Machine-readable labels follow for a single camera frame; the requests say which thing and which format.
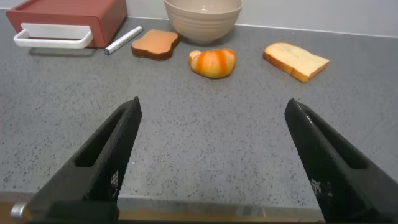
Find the brown toast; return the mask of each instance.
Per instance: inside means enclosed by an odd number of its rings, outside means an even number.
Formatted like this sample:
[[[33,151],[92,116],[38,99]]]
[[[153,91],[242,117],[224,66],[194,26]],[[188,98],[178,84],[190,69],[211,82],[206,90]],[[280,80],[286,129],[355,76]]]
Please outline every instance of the brown toast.
[[[131,50],[136,57],[167,60],[173,55],[173,50],[179,43],[178,34],[152,29],[135,40],[131,44]]]

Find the white bread slice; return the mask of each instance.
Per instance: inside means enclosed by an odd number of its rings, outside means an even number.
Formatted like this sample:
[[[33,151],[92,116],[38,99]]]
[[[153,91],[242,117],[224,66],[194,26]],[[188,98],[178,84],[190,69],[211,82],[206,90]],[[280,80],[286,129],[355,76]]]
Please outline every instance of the white bread slice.
[[[288,43],[274,43],[264,49],[264,59],[273,66],[291,74],[301,82],[324,70],[329,60],[313,55],[306,50]]]

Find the bread crust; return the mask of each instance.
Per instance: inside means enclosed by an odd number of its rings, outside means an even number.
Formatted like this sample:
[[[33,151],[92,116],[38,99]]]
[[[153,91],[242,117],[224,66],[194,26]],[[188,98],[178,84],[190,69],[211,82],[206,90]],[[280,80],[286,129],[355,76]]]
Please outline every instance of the bread crust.
[[[133,44],[131,44],[131,50],[136,57],[145,57],[153,60],[167,60],[172,57],[174,48],[176,48],[179,43],[180,37],[177,35],[177,38],[171,43],[170,49],[161,54],[153,53],[145,49],[135,48],[133,47]]]

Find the marker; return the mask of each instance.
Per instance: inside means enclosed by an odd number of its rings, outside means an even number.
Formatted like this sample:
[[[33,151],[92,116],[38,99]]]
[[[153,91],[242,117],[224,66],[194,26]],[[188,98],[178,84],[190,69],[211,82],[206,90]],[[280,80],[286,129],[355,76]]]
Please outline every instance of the marker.
[[[111,53],[117,51],[117,49],[121,48],[124,44],[135,38],[138,34],[142,32],[142,27],[138,26],[128,32],[127,34],[124,34],[122,37],[119,39],[115,40],[111,45],[107,46],[104,49],[104,53],[106,55],[110,55]]]

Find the white wall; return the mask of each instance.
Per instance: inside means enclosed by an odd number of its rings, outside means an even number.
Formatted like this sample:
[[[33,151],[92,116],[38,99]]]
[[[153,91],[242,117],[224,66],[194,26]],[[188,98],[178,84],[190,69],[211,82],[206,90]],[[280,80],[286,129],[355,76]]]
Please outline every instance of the white wall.
[[[22,1],[0,0],[0,7],[14,7]],[[130,16],[167,18],[163,0],[126,1]],[[239,24],[398,37],[398,0],[243,0],[243,3]]]

